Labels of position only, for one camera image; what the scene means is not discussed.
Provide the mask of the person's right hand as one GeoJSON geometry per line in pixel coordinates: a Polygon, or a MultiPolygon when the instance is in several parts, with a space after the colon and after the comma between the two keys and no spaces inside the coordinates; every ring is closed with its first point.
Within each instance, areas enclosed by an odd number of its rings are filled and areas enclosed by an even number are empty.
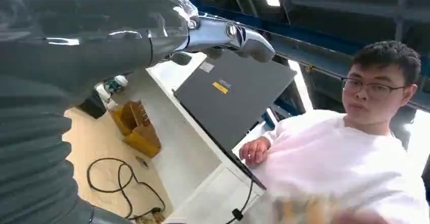
{"type": "Polygon", "coordinates": [[[256,168],[267,159],[271,143],[266,137],[259,137],[245,143],[239,150],[239,158],[249,168],[256,168]]]}

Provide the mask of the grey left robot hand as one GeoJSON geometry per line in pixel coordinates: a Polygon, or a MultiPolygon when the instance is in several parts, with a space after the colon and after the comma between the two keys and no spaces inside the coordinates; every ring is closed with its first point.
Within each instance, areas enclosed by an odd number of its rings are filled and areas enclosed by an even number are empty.
{"type": "Polygon", "coordinates": [[[189,0],[1,0],[1,113],[63,111],[106,78],[212,47],[259,62],[275,54],[189,0]]]}

